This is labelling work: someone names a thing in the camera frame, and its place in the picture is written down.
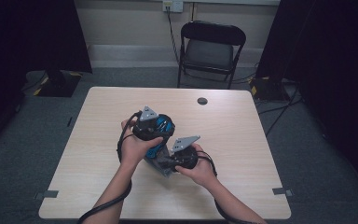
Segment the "forearm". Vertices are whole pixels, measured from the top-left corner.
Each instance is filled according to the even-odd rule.
[[[112,178],[109,185],[106,187],[105,191],[101,195],[100,199],[98,199],[94,207],[97,207],[104,203],[108,203],[120,196],[130,184],[135,168],[136,166],[126,166],[121,164],[118,167],[115,176]],[[87,218],[84,223],[118,223],[122,206],[123,201],[116,203],[102,210],[101,212]]]
[[[223,211],[230,217],[254,223],[267,223],[255,211],[226,189],[217,178],[208,183],[205,188],[212,194]]]

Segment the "hand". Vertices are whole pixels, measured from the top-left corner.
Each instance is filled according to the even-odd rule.
[[[197,154],[199,156],[205,157],[205,154],[200,152],[203,151],[200,145],[193,143],[191,146],[194,147],[196,151],[198,151]],[[175,166],[175,169],[182,175],[186,175],[193,179],[196,184],[199,184],[205,188],[217,180],[213,173],[211,164],[205,159],[199,159],[197,165],[191,170],[182,166]]]
[[[124,130],[127,120],[121,122],[121,128]],[[144,141],[133,135],[131,127],[135,125],[135,120],[130,121],[130,125],[124,132],[123,139],[126,138],[121,146],[121,164],[136,166],[144,158],[146,152],[151,147],[155,147],[163,140],[162,137]]]

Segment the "finger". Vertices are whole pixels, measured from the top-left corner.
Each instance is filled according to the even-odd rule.
[[[162,142],[162,140],[163,140],[162,137],[157,137],[157,138],[147,141],[146,144],[147,144],[148,148],[151,148],[151,147],[155,147],[156,145],[160,144]]]
[[[180,174],[182,175],[187,175],[188,176],[188,170],[182,166],[175,166],[175,170],[177,170]]]
[[[124,130],[124,128],[126,127],[127,122],[128,122],[127,119],[121,122],[121,128],[122,128],[123,130]],[[129,125],[128,125],[128,127],[127,127],[127,130],[125,130],[125,132],[124,132],[124,135],[130,135],[130,134],[132,134],[131,127],[132,127],[133,125],[135,125],[135,121],[134,121],[134,120],[131,120],[130,123],[129,123]]]
[[[193,143],[193,144],[191,144],[191,146],[192,146],[193,148],[195,148],[196,151],[198,151],[198,153],[197,153],[198,155],[203,155],[203,153],[200,152],[200,151],[204,151],[204,150],[202,149],[202,147],[201,147],[199,144]]]
[[[126,127],[127,122],[128,122],[127,119],[121,121],[121,129],[124,129],[124,128]],[[130,121],[130,124],[129,124],[129,126],[128,126],[128,129],[130,129],[130,128],[131,128],[132,126],[134,126],[134,125],[135,125],[135,120],[131,120],[131,121]]]

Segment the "chair backrest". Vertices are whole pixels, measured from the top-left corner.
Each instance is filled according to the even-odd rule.
[[[182,40],[185,38],[214,43],[241,46],[246,41],[245,33],[233,25],[212,23],[208,21],[191,21],[181,30]]]

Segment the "metal bracket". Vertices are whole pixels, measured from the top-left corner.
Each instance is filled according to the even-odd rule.
[[[158,118],[158,113],[152,110],[149,106],[145,106],[144,110],[142,111],[142,115],[139,118],[140,121],[156,119]]]
[[[46,190],[43,193],[36,193],[34,199],[43,200],[44,198],[57,198],[58,191],[57,190]]]
[[[181,151],[187,147],[189,147],[192,143],[199,140],[200,136],[191,136],[191,137],[184,137],[184,138],[178,138],[175,140],[175,143],[172,147],[172,152]]]
[[[295,195],[291,189],[284,188],[272,189],[272,192],[274,192],[274,195],[285,194],[287,197]]]

